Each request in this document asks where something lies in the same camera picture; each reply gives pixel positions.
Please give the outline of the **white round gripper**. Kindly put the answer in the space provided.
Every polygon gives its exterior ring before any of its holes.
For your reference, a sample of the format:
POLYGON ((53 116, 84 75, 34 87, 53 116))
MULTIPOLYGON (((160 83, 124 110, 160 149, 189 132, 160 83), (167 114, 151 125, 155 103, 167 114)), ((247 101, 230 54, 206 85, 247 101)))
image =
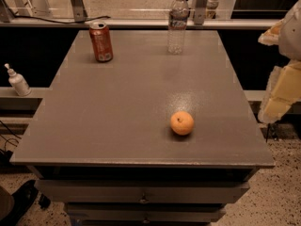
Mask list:
POLYGON ((260 105, 258 119, 263 123, 279 121, 301 98, 301 0, 287 12, 284 19, 272 25, 258 42, 278 45, 279 52, 293 59, 288 65, 271 71, 260 105))

